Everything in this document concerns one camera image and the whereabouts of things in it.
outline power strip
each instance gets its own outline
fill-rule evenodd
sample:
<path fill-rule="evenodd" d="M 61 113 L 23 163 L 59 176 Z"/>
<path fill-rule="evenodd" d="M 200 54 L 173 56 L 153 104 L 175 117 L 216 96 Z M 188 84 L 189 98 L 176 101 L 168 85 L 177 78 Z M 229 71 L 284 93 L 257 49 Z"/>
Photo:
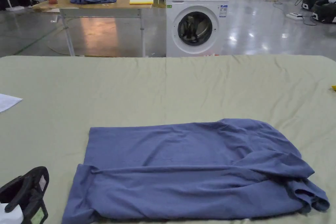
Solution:
<path fill-rule="evenodd" d="M 304 16 L 302 14 L 298 14 L 295 12 L 291 12 L 289 14 L 286 14 L 286 17 L 294 19 L 294 20 L 302 20 Z"/>

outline yellow notepad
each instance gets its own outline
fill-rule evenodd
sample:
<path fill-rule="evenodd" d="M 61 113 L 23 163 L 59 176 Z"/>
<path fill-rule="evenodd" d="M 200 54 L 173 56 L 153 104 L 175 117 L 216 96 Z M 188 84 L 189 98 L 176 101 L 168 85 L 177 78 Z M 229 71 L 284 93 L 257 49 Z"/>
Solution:
<path fill-rule="evenodd" d="M 154 0 L 129 0 L 129 4 L 153 4 Z"/>

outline metal table frame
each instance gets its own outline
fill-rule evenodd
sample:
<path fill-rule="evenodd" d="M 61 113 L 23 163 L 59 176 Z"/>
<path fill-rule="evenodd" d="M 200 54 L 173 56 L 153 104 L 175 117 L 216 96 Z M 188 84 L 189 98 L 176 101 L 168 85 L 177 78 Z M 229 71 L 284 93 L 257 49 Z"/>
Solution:
<path fill-rule="evenodd" d="M 59 9 L 60 19 L 66 31 L 67 44 L 69 47 L 70 56 L 75 56 L 74 47 L 72 45 L 69 26 L 66 18 L 76 17 L 128 17 L 140 19 L 140 32 L 141 32 L 141 56 L 146 57 L 146 48 L 144 40 L 144 23 L 143 23 L 143 10 L 142 9 L 77 9 L 66 8 Z"/>

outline concrete floor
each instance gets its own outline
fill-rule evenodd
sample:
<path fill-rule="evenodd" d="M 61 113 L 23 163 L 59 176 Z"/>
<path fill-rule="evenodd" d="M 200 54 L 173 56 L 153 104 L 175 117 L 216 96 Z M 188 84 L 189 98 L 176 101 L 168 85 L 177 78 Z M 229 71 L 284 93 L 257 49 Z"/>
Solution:
<path fill-rule="evenodd" d="M 309 13 L 295 6 L 296 0 L 230 0 L 223 33 L 222 54 L 307 54 L 336 60 L 336 26 L 307 26 L 284 13 Z M 0 11 L 0 57 L 6 55 L 60 56 L 68 54 L 61 24 L 51 24 L 43 13 L 13 14 Z M 162 57 L 166 51 L 165 9 L 146 11 L 146 54 Z M 79 18 L 69 21 L 78 55 L 140 55 L 140 24 L 129 18 Z"/>

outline washing machine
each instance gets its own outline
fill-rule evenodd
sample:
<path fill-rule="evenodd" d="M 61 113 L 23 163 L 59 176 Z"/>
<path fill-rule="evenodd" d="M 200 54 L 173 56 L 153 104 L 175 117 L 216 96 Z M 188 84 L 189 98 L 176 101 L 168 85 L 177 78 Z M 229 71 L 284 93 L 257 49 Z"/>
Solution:
<path fill-rule="evenodd" d="M 167 57 L 220 54 L 228 0 L 166 0 Z"/>

